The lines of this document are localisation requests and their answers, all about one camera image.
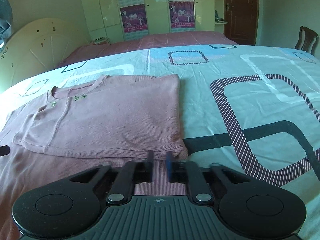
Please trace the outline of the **pink sweatshirt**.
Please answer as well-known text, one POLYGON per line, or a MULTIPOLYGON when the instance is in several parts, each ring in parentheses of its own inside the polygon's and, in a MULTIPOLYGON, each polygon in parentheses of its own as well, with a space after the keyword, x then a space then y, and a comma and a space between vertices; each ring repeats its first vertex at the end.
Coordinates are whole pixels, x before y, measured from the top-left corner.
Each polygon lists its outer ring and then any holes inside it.
POLYGON ((187 157, 180 132, 180 80, 176 74, 102 75, 47 93, 11 112, 1 130, 1 239, 18 239, 11 210, 23 193, 103 163, 114 167, 154 153, 151 184, 135 193, 185 193, 169 183, 166 153, 187 157))

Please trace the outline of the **light blue patterned bedsheet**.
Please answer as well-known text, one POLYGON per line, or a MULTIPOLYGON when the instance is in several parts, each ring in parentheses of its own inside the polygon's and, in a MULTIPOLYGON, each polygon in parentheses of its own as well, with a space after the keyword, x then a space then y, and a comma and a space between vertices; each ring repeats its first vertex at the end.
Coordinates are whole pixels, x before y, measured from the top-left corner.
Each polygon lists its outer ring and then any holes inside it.
POLYGON ((171 74, 187 149, 174 158, 200 167, 213 203, 194 204, 182 183, 182 195, 108 203, 125 164, 103 163, 19 196, 11 210, 18 239, 319 239, 319 60, 306 52, 209 44, 81 61, 4 91, 1 130, 53 87, 171 74))

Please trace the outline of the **cream curved headboard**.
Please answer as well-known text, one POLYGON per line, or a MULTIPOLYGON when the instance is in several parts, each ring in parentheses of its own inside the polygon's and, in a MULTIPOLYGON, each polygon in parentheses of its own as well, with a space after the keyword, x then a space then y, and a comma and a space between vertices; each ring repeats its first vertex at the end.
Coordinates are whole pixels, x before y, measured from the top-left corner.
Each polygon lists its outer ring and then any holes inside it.
POLYGON ((27 78, 53 70, 76 48, 88 44, 74 24, 42 18, 14 33, 1 51, 1 92, 27 78))

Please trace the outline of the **maroon striped bedspread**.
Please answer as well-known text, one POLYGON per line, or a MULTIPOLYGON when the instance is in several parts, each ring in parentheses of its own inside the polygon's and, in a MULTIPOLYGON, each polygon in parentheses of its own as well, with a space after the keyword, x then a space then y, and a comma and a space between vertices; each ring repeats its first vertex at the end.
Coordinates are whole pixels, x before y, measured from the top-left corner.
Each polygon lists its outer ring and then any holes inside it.
POLYGON ((146 35, 138 40, 117 43, 102 42, 100 44, 80 46, 67 58, 63 59, 57 65, 57 68, 95 59, 97 57, 116 55, 136 50, 204 44, 236 45, 236 42, 215 31, 183 31, 179 33, 146 35))

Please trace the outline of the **stack of papers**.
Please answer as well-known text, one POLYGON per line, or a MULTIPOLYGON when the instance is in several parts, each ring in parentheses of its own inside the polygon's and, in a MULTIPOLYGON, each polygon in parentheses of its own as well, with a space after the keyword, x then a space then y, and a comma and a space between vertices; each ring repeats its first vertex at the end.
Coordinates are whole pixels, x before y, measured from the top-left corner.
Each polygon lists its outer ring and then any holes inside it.
POLYGON ((96 38, 95 40, 91 41, 90 44, 92 44, 92 45, 111 44, 111 42, 108 37, 100 37, 100 38, 96 38))

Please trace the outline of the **lower left poster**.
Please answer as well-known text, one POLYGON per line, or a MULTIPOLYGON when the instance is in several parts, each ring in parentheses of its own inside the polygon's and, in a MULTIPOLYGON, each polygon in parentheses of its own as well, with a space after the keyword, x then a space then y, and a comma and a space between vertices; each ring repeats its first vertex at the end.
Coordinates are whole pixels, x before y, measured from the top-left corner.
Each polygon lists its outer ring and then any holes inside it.
POLYGON ((120 13, 125 34, 148 30, 144 4, 123 7, 120 13))

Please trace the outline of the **poster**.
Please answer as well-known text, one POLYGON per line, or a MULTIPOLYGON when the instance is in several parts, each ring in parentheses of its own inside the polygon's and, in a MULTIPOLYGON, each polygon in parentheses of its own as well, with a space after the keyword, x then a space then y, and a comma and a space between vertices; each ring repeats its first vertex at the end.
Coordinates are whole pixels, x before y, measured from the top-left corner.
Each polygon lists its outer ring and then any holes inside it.
POLYGON ((195 28, 194 2, 169 2, 170 23, 172 29, 195 28))
POLYGON ((125 34, 148 30, 144 4, 123 7, 120 13, 125 34))

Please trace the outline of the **corner shelf unit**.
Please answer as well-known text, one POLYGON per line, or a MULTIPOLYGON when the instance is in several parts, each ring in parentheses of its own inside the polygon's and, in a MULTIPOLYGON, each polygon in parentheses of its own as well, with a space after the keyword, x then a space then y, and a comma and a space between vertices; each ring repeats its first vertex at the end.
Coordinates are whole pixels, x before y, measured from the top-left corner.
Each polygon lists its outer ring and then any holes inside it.
POLYGON ((215 0, 215 31, 224 34, 225 25, 228 23, 225 17, 226 0, 215 0))

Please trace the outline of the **lower right poster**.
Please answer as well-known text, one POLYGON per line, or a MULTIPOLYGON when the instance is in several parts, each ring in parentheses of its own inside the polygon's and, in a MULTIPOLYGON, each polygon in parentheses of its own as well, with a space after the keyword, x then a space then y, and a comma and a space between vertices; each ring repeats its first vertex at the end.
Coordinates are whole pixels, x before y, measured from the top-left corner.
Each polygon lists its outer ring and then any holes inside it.
POLYGON ((172 29, 195 28, 194 2, 169 2, 170 23, 172 29))

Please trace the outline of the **cream wardrobe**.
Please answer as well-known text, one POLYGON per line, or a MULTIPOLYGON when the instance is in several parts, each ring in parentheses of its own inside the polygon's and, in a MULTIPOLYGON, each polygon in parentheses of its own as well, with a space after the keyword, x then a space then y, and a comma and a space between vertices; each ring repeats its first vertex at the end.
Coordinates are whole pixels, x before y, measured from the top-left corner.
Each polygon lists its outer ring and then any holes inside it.
POLYGON ((112 43, 140 39, 145 35, 182 31, 214 31, 215 0, 81 0, 90 37, 108 37, 112 43), (193 1, 195 28, 172 29, 169 2, 193 1), (125 34, 120 9, 144 4, 148 30, 125 34))

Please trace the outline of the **dark wooden door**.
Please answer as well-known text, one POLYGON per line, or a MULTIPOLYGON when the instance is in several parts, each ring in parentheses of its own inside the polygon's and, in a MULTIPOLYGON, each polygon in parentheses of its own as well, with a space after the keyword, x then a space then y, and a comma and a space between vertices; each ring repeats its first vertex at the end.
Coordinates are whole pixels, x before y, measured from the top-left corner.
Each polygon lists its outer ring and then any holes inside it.
POLYGON ((241 45, 255 45, 258 29, 259 0, 226 0, 225 36, 241 45))

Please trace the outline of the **dark wooden chair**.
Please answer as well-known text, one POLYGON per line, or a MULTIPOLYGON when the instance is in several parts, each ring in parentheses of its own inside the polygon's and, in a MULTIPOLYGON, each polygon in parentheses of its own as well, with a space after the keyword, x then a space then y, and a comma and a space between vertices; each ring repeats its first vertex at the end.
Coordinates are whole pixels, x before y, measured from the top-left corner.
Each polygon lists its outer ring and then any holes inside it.
POLYGON ((300 27, 295 49, 306 51, 314 56, 318 43, 319 35, 315 31, 305 26, 300 27))

